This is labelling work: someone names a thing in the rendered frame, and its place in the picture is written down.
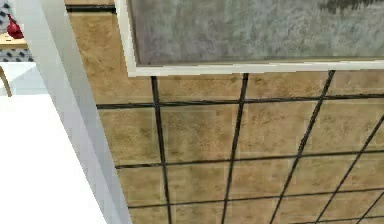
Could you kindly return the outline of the light wooden table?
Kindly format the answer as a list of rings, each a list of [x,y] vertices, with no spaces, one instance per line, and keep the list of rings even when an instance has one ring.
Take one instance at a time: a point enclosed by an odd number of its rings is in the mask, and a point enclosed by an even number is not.
[[[6,52],[8,50],[16,49],[27,49],[28,45],[24,39],[14,39],[8,33],[0,34],[0,80],[5,88],[6,95],[8,97],[12,96],[9,82],[5,75],[5,66],[2,65],[2,62],[8,62],[12,55],[7,56]]]

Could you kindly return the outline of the white framed grey picture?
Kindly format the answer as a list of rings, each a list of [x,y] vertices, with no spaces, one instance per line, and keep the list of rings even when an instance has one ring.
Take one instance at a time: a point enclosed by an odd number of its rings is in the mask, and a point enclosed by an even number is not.
[[[384,0],[114,0],[128,74],[384,69]]]

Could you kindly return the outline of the dark red vase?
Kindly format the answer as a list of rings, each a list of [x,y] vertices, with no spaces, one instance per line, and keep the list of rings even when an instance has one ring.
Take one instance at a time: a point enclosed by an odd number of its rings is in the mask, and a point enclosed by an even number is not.
[[[12,18],[10,14],[8,14],[9,25],[7,26],[7,33],[14,39],[23,39],[24,35],[21,31],[20,26],[17,22]]]

